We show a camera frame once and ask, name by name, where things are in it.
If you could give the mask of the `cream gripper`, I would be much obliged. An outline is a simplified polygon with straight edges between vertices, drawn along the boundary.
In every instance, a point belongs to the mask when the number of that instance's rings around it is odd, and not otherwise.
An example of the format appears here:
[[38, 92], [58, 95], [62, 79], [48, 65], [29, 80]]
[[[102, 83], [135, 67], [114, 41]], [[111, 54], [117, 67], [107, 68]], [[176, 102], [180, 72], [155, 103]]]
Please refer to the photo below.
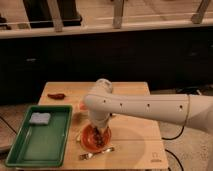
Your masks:
[[99, 115], [98, 113], [92, 113], [89, 116], [91, 124], [98, 129], [106, 129], [108, 126], [110, 115]]

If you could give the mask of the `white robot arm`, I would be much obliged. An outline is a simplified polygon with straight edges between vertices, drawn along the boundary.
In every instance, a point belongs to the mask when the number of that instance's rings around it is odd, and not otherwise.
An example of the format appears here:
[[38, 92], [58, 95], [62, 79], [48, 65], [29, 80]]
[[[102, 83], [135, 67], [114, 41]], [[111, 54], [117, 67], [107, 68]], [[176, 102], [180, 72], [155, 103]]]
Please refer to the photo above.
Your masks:
[[113, 94], [113, 84], [99, 79], [83, 98], [90, 122], [98, 127], [108, 125], [109, 114], [123, 114], [201, 130], [213, 135], [213, 96], [162, 94]]

